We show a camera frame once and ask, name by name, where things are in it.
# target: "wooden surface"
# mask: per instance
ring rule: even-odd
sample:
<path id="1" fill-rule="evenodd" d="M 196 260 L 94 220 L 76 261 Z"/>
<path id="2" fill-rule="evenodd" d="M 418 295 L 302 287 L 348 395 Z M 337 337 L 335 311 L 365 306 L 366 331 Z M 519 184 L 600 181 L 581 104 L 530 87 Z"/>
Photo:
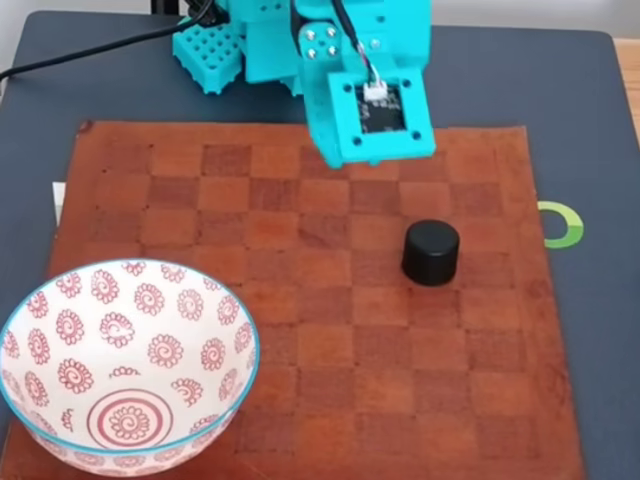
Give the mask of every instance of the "wooden surface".
<path id="1" fill-rule="evenodd" d="M 241 411 L 158 479 L 584 478 L 526 130 L 436 135 L 433 159 L 332 171 L 302 125 L 83 127 L 50 275 L 178 261 L 232 286 L 260 332 Z M 400 271 L 421 218 L 461 233 L 444 287 Z M 0 477 L 95 478 L 16 420 Z"/>
<path id="2" fill-rule="evenodd" d="M 616 40 L 616 50 L 636 132 L 640 137 L 640 40 Z"/>

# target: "white paper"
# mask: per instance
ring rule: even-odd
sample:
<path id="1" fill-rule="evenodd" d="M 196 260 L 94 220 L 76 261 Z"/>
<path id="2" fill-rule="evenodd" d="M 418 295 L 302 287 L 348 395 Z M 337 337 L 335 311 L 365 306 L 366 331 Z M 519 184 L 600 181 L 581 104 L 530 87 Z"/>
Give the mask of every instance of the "white paper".
<path id="1" fill-rule="evenodd" d="M 67 184 L 65 182 L 53 182 L 53 206 L 56 211 L 56 226 L 60 225 L 60 215 L 64 204 L 64 194 Z"/>

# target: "black cylinder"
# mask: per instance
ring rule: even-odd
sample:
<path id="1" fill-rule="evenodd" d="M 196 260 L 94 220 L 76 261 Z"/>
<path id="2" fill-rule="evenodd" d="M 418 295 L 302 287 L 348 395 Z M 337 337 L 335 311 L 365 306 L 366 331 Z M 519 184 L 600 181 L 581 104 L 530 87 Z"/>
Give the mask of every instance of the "black cylinder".
<path id="1" fill-rule="evenodd" d="M 459 248 L 460 236 L 451 225 L 421 220 L 407 229 L 402 270 L 419 285 L 444 285 L 456 274 Z"/>

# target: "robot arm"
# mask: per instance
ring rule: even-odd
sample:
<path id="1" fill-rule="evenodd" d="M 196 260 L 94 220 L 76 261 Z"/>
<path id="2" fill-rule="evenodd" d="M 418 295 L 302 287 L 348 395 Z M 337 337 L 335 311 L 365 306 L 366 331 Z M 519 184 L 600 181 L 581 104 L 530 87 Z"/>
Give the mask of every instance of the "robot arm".
<path id="1" fill-rule="evenodd" d="M 202 1 L 188 3 L 197 10 Z M 376 165 L 435 151 L 422 78 L 430 30 L 428 0 L 220 0 L 175 35 L 174 54 L 207 93 L 233 81 L 244 56 L 248 83 L 280 81 L 303 96 L 330 167 Z M 216 57 L 220 65 L 195 49 L 212 33 L 237 46 L 233 58 Z"/>

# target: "ceramic bowl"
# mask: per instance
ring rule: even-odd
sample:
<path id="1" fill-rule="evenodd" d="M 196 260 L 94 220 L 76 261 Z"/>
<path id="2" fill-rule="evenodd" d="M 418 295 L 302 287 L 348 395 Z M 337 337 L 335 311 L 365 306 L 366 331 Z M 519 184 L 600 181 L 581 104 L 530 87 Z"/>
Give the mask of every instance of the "ceramic bowl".
<path id="1" fill-rule="evenodd" d="M 198 455 L 258 369 L 256 327 L 215 279 L 126 259 L 47 282 L 1 333 L 0 390 L 34 439 L 81 470 L 135 477 Z"/>

